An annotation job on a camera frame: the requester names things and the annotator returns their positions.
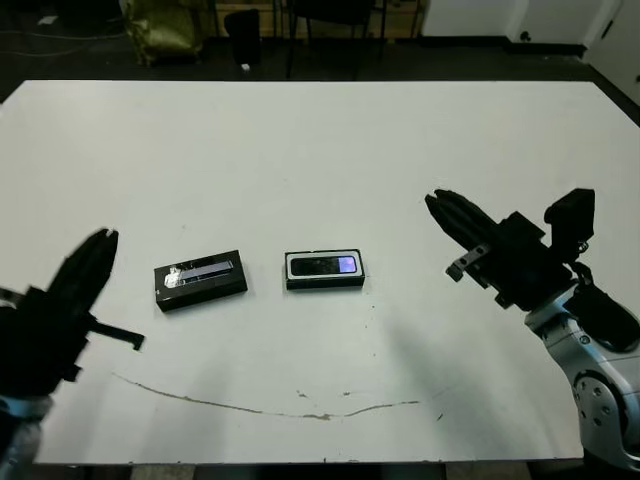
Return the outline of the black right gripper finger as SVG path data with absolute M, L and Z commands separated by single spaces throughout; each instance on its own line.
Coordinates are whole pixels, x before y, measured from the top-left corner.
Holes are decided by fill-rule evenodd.
M 496 240 L 497 223 L 473 202 L 454 191 L 434 191 L 433 218 L 455 241 Z
M 433 193 L 425 197 L 426 206 L 441 229 L 464 249 L 481 244 L 473 205 L 457 193 Z

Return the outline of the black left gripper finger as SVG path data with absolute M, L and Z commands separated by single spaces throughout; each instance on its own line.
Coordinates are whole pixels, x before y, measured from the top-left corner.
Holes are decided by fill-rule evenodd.
M 87 240 L 80 273 L 80 305 L 89 311 L 105 285 L 114 267 L 119 241 L 115 229 L 102 229 Z
M 80 305 L 81 265 L 87 248 L 87 240 L 96 232 L 91 234 L 70 256 L 65 258 L 47 289 L 48 294 L 71 311 L 83 311 Z

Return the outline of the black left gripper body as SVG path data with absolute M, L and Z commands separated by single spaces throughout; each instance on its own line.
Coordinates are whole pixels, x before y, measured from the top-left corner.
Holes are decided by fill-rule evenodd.
M 68 315 L 49 293 L 31 287 L 1 291 L 1 394 L 47 396 L 61 381 L 74 382 L 76 361 L 96 333 L 141 349 L 145 336 L 101 323 L 89 311 Z

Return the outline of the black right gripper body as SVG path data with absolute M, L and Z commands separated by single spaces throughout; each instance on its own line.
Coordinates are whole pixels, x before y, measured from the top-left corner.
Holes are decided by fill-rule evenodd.
M 541 242 L 544 232 L 514 212 L 500 222 L 476 217 L 454 235 L 467 253 L 446 274 L 458 282 L 470 276 L 481 287 L 496 290 L 503 308 L 517 306 L 530 312 L 554 294 L 566 290 L 572 273 Z

